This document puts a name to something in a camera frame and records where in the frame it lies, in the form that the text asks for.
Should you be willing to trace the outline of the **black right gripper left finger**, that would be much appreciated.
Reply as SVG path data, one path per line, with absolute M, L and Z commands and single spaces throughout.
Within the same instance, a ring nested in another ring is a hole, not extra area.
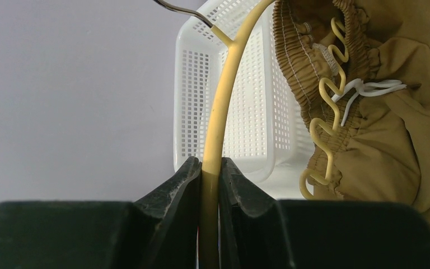
M 201 163 L 128 201 L 0 203 L 0 268 L 195 268 Z

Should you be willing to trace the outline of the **brown shorts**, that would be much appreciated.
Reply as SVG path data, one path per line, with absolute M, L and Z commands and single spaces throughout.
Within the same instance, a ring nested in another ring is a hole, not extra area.
M 333 152 L 331 177 L 310 200 L 381 201 L 416 209 L 430 226 L 430 1 L 276 1 L 277 61 L 306 126 L 334 112 L 321 79 L 373 83 L 345 90 L 337 133 L 316 128 Z

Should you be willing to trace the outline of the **yellow wire hanger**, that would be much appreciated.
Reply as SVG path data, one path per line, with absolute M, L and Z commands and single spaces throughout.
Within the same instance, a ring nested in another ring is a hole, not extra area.
M 275 3 L 276 1 L 209 1 L 200 10 L 195 11 L 175 6 L 166 1 L 159 1 L 159 5 L 163 8 L 189 15 L 204 23 L 228 49 L 209 114 L 202 157 L 201 217 L 198 235 L 200 268 L 222 268 L 219 178 L 222 160 L 228 158 L 223 156 L 223 144 L 230 99 L 250 34 L 269 6 L 273 7 L 274 13 Z M 315 118 L 307 126 L 315 151 L 322 152 L 326 160 L 323 164 L 323 171 L 307 168 L 300 174 L 300 195 L 303 198 L 306 198 L 305 192 L 310 192 L 307 184 L 301 183 L 303 177 L 312 177 L 322 184 L 326 184 L 331 177 L 333 152 L 325 142 L 319 139 L 316 128 L 321 127 L 330 135 L 338 131 L 340 121 L 336 102 L 344 92 L 346 75 L 341 66 L 337 66 L 337 70 L 340 72 L 339 84 L 335 84 L 328 78 L 321 79 L 319 83 L 319 93 L 322 99 L 334 112 L 333 125 L 329 126 L 324 120 Z

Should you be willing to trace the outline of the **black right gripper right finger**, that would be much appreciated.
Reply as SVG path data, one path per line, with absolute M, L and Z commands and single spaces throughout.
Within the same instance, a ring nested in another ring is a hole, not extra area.
M 430 228 L 408 206 L 275 200 L 229 158 L 219 202 L 222 268 L 430 268 Z

